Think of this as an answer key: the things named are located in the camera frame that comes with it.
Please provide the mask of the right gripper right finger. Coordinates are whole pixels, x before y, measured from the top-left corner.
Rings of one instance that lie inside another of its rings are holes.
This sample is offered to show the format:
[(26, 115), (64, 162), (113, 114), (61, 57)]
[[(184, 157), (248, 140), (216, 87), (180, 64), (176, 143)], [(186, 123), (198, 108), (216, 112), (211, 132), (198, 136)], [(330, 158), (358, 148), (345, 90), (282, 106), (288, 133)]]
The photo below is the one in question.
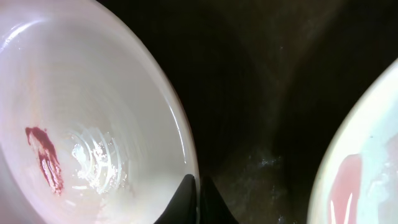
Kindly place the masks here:
[(238, 224), (210, 177), (201, 180), (201, 224)]

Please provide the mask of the pale green plate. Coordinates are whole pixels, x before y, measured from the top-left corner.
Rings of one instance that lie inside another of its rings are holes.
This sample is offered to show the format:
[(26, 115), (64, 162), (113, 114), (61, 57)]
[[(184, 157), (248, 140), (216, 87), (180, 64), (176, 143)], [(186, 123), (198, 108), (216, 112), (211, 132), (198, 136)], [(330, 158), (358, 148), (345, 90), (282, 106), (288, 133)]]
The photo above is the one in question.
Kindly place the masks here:
[(397, 224), (397, 62), (366, 90), (315, 177), (311, 224)]

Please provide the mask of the pinkish white plate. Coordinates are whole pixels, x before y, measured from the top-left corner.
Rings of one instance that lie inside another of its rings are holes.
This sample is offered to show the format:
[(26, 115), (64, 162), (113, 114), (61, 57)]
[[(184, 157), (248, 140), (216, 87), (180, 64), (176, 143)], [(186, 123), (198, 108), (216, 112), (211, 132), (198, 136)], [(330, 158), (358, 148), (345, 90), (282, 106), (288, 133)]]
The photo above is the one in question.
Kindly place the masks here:
[(96, 1), (1, 2), (1, 222), (155, 223), (199, 173), (181, 104)]

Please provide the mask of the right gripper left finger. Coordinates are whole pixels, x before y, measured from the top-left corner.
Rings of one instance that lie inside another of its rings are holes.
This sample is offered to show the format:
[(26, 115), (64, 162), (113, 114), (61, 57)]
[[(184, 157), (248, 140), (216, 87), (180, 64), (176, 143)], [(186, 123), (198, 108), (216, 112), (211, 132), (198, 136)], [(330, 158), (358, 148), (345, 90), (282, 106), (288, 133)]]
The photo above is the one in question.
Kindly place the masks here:
[(195, 178), (187, 174), (154, 224), (196, 224), (197, 190)]

